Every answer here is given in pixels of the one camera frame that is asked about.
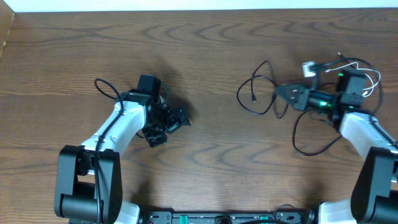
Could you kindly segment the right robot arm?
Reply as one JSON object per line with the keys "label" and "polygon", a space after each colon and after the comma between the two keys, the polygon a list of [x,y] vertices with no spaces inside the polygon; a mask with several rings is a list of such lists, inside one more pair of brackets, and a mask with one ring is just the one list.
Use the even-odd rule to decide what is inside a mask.
{"label": "right robot arm", "polygon": [[321,203],[319,223],[397,223],[397,142],[374,115],[362,109],[366,74],[344,68],[335,93],[304,84],[281,85],[275,89],[296,110],[328,115],[331,125],[364,159],[351,197]]}

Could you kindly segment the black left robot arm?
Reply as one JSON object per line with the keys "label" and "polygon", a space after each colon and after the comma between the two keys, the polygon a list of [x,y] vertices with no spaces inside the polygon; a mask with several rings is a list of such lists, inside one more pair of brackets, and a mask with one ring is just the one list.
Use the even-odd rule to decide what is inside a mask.
{"label": "black left robot arm", "polygon": [[117,92],[102,126],[78,146],[66,145],[57,164],[54,212],[70,223],[147,223],[140,206],[123,200],[121,157],[133,137],[150,147],[167,142],[190,121],[182,107],[168,105],[165,88],[153,75],[141,75],[137,88]]}

